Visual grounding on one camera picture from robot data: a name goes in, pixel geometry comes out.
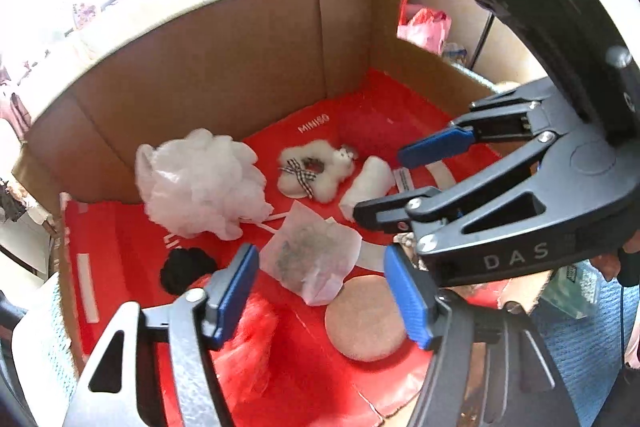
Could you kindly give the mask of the person's right hand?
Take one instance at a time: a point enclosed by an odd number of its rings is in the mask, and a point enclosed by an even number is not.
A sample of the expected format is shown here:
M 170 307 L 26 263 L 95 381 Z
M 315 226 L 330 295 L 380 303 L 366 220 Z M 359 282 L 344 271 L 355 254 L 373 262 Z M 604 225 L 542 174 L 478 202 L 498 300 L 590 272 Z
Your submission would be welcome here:
M 637 254 L 640 251 L 640 231 L 634 233 L 631 239 L 628 239 L 623 245 L 622 249 L 627 255 Z M 622 269 L 620 259 L 618 259 L 618 254 L 616 253 L 594 257 L 590 260 L 590 263 L 594 269 L 597 269 L 603 275 L 607 282 L 611 282 L 614 277 L 617 277 L 620 274 L 620 269 Z

